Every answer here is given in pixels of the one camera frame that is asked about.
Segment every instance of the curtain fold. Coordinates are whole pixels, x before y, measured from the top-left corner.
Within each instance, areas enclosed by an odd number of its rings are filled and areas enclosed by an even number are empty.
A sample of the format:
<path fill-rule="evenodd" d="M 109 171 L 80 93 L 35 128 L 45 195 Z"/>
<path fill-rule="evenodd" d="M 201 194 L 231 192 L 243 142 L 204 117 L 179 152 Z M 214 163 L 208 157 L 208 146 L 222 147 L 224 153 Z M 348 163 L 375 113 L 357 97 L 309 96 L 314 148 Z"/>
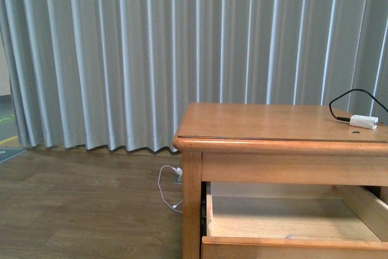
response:
<path fill-rule="evenodd" d="M 0 0 L 0 28 L 25 146 L 173 149 L 189 102 L 388 104 L 388 0 Z"/>

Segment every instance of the floor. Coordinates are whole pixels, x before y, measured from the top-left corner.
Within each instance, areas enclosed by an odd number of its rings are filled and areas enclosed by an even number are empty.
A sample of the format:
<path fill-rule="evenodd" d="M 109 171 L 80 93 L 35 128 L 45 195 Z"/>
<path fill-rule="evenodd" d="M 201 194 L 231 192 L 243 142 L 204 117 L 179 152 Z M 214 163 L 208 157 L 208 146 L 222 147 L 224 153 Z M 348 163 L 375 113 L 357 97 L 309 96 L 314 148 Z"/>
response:
<path fill-rule="evenodd" d="M 13 115 L 13 106 L 10 95 L 0 96 L 0 116 Z M 0 142 L 18 135 L 15 121 L 0 124 Z"/>
<path fill-rule="evenodd" d="M 37 149 L 0 164 L 0 258 L 181 258 L 164 164 L 181 158 Z M 162 188 L 177 203 L 173 179 Z"/>

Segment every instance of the table leg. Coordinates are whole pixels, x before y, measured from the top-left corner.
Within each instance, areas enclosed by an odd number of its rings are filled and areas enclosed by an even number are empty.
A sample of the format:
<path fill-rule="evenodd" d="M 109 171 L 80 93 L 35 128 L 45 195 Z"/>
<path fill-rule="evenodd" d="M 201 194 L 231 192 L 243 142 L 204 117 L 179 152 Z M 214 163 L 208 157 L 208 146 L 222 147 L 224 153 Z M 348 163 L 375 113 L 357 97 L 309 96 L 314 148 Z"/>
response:
<path fill-rule="evenodd" d="M 201 152 L 183 152 L 183 259 L 199 259 Z"/>

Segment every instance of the white adapter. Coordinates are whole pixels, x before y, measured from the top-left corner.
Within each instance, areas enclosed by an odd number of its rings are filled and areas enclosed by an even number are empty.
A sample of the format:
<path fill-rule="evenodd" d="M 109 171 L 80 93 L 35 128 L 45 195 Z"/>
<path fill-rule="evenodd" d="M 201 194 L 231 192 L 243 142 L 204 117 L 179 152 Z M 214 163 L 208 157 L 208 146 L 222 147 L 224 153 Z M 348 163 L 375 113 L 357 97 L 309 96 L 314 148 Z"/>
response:
<path fill-rule="evenodd" d="M 374 116 L 354 115 L 350 118 L 350 125 L 353 127 L 363 127 L 374 130 L 377 128 L 378 118 Z"/>

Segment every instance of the open drawer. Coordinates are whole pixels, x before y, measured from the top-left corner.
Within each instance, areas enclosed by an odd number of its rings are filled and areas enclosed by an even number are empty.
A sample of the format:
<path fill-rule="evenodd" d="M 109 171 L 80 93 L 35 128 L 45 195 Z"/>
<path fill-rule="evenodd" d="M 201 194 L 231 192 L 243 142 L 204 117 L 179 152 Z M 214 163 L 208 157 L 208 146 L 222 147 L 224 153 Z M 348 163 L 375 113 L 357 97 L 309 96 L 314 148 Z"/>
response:
<path fill-rule="evenodd" d="M 358 186 L 207 183 L 202 259 L 387 259 L 388 206 Z"/>

